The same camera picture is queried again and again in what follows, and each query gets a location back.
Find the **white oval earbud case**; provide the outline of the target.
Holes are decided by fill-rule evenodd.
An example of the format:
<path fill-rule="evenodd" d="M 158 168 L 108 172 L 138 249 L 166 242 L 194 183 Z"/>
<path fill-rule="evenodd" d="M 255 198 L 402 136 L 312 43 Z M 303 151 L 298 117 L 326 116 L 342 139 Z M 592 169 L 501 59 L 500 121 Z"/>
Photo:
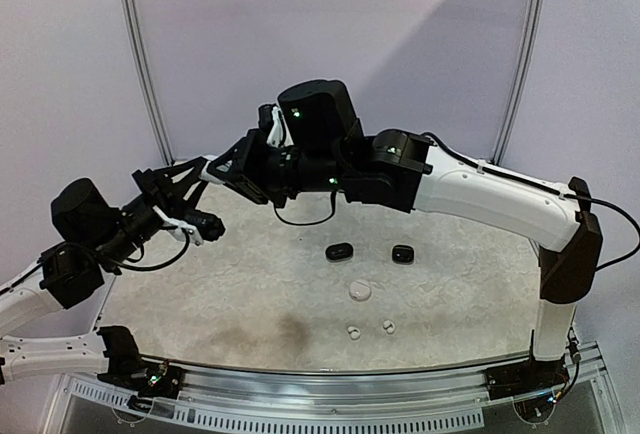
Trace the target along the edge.
<path fill-rule="evenodd" d="M 220 184 L 221 180 L 209 172 L 211 166 L 212 161 L 207 159 L 199 172 L 199 179 L 210 184 Z"/>

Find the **black oval earbud case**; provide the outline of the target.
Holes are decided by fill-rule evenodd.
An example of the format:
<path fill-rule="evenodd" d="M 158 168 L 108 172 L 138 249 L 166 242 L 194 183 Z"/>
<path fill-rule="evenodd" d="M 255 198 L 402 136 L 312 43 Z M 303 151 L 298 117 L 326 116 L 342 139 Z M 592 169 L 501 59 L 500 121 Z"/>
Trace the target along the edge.
<path fill-rule="evenodd" d="M 325 258 L 329 262 L 341 262 L 351 259 L 354 254 L 354 248 L 350 243 L 338 243 L 329 245 L 325 249 Z"/>

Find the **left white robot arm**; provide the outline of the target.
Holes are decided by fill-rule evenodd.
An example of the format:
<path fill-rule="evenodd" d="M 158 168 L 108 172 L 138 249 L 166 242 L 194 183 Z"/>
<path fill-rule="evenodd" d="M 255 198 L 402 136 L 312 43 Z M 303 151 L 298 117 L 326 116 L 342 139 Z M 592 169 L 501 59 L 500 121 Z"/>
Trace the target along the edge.
<path fill-rule="evenodd" d="M 86 334 L 27 339 L 13 331 L 48 314 L 68 310 L 104 285 L 105 276 L 158 272 L 192 246 L 216 240 L 219 220 L 198 211 L 207 183 L 205 157 L 172 167 L 138 171 L 140 194 L 110 206 L 89 178 L 68 185 L 51 203 L 60 243 L 42 252 L 1 286 L 1 381 L 58 373 L 93 373 L 111 385 L 164 395 L 179 386 L 170 361 L 143 359 L 124 326 Z"/>

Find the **pink round earbud case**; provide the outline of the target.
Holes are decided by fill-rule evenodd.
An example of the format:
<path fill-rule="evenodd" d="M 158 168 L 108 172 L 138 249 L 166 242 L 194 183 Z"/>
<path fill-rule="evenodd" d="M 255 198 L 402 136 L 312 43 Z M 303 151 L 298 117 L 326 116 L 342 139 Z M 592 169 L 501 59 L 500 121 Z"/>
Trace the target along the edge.
<path fill-rule="evenodd" d="M 357 279 L 349 285 L 349 297 L 356 302 L 365 302 L 371 298 L 371 285 L 363 279 Z"/>

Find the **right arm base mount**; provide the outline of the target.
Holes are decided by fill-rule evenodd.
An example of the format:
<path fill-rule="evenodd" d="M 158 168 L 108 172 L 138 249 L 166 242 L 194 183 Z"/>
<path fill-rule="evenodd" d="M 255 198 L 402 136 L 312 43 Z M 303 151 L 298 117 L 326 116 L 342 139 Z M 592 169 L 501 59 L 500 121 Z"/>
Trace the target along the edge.
<path fill-rule="evenodd" d="M 551 403 L 557 403 L 576 384 L 581 362 L 579 341 L 573 329 L 567 335 L 569 358 L 575 367 L 572 377 L 569 376 L 568 364 L 564 357 L 555 361 L 538 361 L 533 357 L 530 348 L 528 357 L 519 362 L 491 367 L 484 371 L 484 379 L 491 400 L 516 397 L 534 391 L 551 390 L 561 384 L 561 390 L 550 397 Z"/>

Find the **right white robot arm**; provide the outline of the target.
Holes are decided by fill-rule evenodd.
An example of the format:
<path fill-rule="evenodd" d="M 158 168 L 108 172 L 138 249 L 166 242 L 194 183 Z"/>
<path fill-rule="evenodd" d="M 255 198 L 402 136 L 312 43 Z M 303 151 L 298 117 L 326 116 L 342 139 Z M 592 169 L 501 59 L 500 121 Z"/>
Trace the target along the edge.
<path fill-rule="evenodd" d="M 530 355 L 517 381 L 537 390 L 552 378 L 577 303 L 590 291 L 603 236 L 587 184 L 522 176 L 459 154 L 432 133 L 386 129 L 368 136 L 346 85 L 316 79 L 260 109 L 260 124 L 201 177 L 277 208 L 303 192 L 341 193 L 350 203 L 476 221 L 539 247 L 539 307 Z"/>

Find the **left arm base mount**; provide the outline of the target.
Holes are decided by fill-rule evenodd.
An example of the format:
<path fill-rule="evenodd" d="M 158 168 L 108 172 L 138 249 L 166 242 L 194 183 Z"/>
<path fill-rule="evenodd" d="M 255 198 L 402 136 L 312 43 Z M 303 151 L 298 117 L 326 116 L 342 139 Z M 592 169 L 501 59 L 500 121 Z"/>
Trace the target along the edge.
<path fill-rule="evenodd" d="M 103 383 L 135 391 L 138 397 L 177 399 L 184 370 L 171 361 L 145 361 L 133 335 L 124 326 L 102 327 L 97 335 L 104 343 L 107 370 L 98 373 Z"/>

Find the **white stem earbud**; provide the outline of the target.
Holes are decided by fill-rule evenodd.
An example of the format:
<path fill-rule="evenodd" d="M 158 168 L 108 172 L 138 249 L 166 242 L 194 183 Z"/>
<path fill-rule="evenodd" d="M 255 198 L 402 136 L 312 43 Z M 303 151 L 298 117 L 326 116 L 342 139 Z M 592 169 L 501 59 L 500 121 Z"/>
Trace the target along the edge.
<path fill-rule="evenodd" d="M 384 321 L 382 327 L 387 334 L 393 334 L 395 332 L 395 324 L 390 320 Z"/>

